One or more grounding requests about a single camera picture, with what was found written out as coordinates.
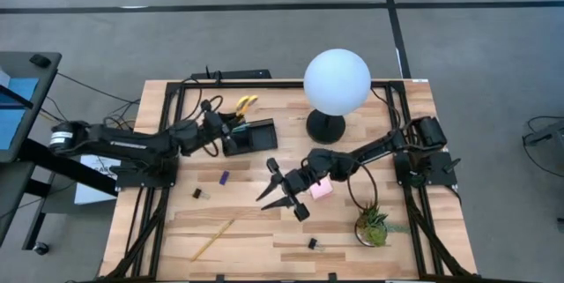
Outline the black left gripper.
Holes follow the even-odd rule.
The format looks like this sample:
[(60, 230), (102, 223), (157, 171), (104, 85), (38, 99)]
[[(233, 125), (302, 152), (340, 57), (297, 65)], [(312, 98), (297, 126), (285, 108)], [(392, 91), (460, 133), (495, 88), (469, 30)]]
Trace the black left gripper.
[(218, 156), (219, 149), (215, 140), (219, 138), (229, 152), (234, 152), (237, 145), (232, 138), (232, 133), (241, 130), (243, 127), (242, 116), (236, 113), (222, 114), (217, 112), (212, 108), (212, 102), (208, 100), (203, 100), (200, 107), (204, 115), (201, 126), (201, 133), (203, 134), (201, 146), (204, 151), (210, 156)]

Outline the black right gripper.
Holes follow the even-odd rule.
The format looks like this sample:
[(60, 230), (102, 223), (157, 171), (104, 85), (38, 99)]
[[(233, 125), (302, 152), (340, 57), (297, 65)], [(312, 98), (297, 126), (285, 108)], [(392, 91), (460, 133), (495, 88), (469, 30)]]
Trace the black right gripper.
[(308, 190), (314, 182), (319, 182), (324, 178), (323, 171), (316, 170), (314, 167), (306, 165), (303, 168), (293, 169), (287, 174), (282, 175), (279, 170), (279, 165), (274, 158), (269, 158), (266, 161), (266, 166), (271, 172), (271, 179), (265, 190), (256, 198), (256, 201), (268, 196), (278, 186), (285, 195), (263, 206), (261, 210), (265, 211), (278, 207), (293, 208), (293, 214), (298, 221), (306, 220), (310, 216), (309, 210), (298, 200), (297, 195)]

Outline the yellow-handled scissors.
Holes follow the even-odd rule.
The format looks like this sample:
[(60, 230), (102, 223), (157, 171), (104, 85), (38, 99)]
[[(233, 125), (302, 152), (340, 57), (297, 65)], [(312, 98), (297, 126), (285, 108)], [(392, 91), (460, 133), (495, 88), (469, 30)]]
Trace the yellow-handled scissors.
[(258, 100), (257, 95), (246, 95), (241, 97), (235, 107), (235, 114), (238, 118), (243, 118), (246, 112), (252, 107)]

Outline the pink sticky note pad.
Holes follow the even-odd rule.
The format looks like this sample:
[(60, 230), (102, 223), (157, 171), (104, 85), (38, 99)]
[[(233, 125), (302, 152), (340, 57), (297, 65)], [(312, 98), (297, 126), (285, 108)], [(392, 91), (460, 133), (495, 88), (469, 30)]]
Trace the pink sticky note pad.
[(314, 182), (308, 189), (310, 196), (314, 200), (319, 200), (329, 196), (333, 192), (333, 187), (329, 177), (324, 177), (319, 182)]

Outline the yellow pencil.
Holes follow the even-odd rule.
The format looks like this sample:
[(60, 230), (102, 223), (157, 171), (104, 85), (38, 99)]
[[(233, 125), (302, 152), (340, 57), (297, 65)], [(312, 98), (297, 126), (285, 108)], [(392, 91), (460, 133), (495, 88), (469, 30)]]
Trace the yellow pencil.
[(235, 222), (235, 219), (229, 220), (206, 244), (204, 244), (190, 259), (190, 262), (195, 262), (198, 258), (209, 249), (212, 244), (217, 241)]

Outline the black mesh desk organizer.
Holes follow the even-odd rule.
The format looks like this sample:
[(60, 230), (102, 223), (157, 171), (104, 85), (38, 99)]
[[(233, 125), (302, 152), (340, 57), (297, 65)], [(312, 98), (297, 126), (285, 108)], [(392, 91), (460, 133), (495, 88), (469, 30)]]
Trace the black mesh desk organizer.
[(226, 157), (244, 153), (255, 153), (278, 148), (278, 138), (272, 118), (250, 122), (247, 130), (232, 133), (237, 149), (229, 152), (222, 143), (222, 151)]

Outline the black box with antenna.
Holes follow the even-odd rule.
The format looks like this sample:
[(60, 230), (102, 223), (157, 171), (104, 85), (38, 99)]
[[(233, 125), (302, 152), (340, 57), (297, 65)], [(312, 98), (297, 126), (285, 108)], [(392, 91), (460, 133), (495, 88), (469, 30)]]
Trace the black box with antenna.
[(271, 72), (268, 69), (258, 69), (258, 70), (241, 70), (241, 71), (210, 71), (208, 67), (205, 67), (205, 72), (193, 73), (191, 75), (194, 79), (269, 79), (271, 78)]

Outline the potted succulent plant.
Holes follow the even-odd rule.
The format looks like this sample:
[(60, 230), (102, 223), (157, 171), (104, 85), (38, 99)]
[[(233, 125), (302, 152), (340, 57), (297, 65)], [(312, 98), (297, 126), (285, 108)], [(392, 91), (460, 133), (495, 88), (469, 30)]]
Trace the potted succulent plant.
[(380, 211), (374, 203), (368, 203), (360, 209), (360, 215), (354, 224), (357, 240), (364, 246), (379, 248), (387, 244), (389, 234), (409, 234), (409, 226), (388, 221), (389, 215)]

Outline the white globe table lamp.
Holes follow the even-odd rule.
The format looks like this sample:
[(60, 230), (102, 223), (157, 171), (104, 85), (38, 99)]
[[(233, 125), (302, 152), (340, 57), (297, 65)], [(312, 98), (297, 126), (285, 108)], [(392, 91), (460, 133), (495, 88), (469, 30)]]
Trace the white globe table lamp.
[(345, 133), (345, 116), (360, 108), (372, 86), (369, 68), (356, 53), (333, 48), (308, 65), (303, 89), (312, 111), (306, 121), (311, 139), (333, 144)]

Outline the white paper sheet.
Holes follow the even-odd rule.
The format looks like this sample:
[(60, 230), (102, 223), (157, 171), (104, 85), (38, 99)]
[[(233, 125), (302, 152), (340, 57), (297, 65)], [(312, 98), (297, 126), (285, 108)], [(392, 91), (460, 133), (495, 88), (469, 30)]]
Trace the white paper sheet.
[[(110, 168), (119, 167), (121, 165), (119, 160), (90, 154), (82, 155), (80, 157), (80, 163), (114, 180), (117, 178), (117, 174), (113, 173)], [(107, 193), (79, 183), (75, 192), (74, 204), (88, 205), (115, 199), (116, 196), (108, 195)]]

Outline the grey side desk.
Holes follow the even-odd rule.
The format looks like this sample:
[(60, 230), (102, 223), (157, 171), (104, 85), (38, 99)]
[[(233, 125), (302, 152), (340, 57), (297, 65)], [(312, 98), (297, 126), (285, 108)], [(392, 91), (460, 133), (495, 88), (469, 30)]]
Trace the grey side desk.
[[(52, 64), (42, 69), (29, 62), (34, 54), (49, 58)], [(0, 113), (19, 111), (12, 130), (0, 129), (0, 246), (10, 229), (24, 194), (36, 196), (39, 207), (23, 243), (23, 250), (42, 256), (49, 246), (37, 240), (46, 213), (46, 199), (57, 193), (53, 178), (40, 182), (32, 178), (36, 167), (52, 175), (64, 175), (72, 183), (82, 183), (115, 196), (115, 180), (72, 159), (54, 155), (45, 145), (28, 137), (52, 86), (62, 55), (56, 52), (0, 51)]]

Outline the black computer mouse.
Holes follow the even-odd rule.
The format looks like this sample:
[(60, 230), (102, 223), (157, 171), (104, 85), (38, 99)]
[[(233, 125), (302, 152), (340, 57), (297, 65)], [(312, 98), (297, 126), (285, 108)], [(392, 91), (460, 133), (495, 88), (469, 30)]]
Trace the black computer mouse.
[(49, 58), (41, 54), (34, 54), (29, 58), (29, 62), (42, 69), (48, 68), (52, 62)]

